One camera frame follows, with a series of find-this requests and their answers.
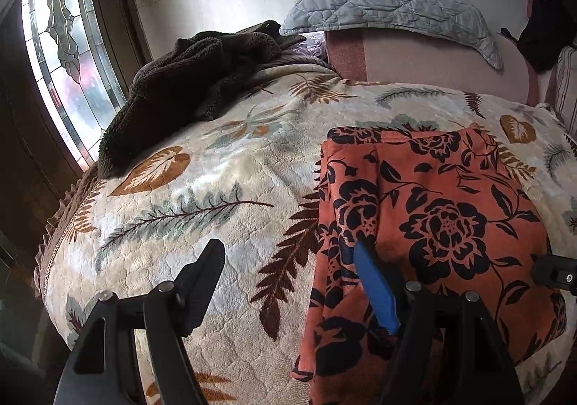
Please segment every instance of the dark brown fleece blanket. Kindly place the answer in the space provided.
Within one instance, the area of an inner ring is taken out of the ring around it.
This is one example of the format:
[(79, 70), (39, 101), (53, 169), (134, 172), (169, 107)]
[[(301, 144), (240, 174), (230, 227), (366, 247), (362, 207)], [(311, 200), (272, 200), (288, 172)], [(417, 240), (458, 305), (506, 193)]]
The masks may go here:
[(221, 115), (247, 89), (258, 64), (304, 39), (281, 36), (279, 27), (266, 21), (250, 32), (206, 31), (178, 39), (171, 52), (139, 72), (130, 98), (106, 129), (100, 178), (122, 175), (137, 154), (181, 127)]

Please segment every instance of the decorative glass design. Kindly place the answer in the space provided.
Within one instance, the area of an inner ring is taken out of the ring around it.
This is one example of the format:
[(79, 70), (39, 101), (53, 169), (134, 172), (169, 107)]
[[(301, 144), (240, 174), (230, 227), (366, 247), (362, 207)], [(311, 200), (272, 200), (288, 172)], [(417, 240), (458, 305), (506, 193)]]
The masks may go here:
[(22, 0), (28, 57), (64, 143), (86, 170), (102, 133), (126, 102), (92, 0)]

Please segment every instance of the black cloth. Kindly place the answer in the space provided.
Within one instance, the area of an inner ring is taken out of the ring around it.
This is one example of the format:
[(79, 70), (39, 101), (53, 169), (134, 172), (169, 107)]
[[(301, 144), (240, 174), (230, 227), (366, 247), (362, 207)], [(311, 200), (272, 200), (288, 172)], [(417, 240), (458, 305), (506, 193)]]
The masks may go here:
[(128, 101), (102, 137), (99, 176), (122, 175), (137, 154), (181, 127), (217, 118), (244, 93), (258, 64), (304, 39), (281, 36), (279, 28), (266, 21), (251, 32), (206, 31), (178, 39), (135, 77)]
[(533, 0), (517, 49), (541, 73), (557, 63), (561, 49), (573, 42), (576, 33), (577, 24), (561, 0)]

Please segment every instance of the brown ruffle trim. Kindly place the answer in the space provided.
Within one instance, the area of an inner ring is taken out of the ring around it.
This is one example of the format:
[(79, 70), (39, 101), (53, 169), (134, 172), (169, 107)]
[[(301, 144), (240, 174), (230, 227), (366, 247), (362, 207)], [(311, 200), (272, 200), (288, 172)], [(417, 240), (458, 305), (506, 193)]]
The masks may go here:
[(43, 235), (42, 244), (38, 245), (38, 254), (36, 254), (36, 263), (38, 265), (34, 268), (34, 295), (37, 298), (43, 299), (45, 295), (43, 281), (48, 270), (48, 264), (50, 264), (54, 251), (58, 248), (60, 239), (85, 196), (92, 190), (98, 180), (98, 168), (96, 163), (94, 163), (78, 179), (76, 184), (70, 186), (70, 192), (64, 194), (57, 212), (54, 213), (54, 216), (47, 219), (46, 234)]

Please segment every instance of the heart-shaped leaf print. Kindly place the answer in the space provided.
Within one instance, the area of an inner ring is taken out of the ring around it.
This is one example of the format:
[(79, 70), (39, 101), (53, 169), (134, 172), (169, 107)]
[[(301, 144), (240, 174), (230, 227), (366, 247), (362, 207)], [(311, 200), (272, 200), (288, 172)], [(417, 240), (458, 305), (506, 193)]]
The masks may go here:
[(528, 122), (519, 122), (512, 115), (501, 115), (501, 128), (510, 143), (531, 143), (537, 138), (535, 128)]
[(153, 154), (136, 166), (110, 196), (128, 195), (158, 189), (180, 176), (190, 163), (182, 147), (169, 147)]

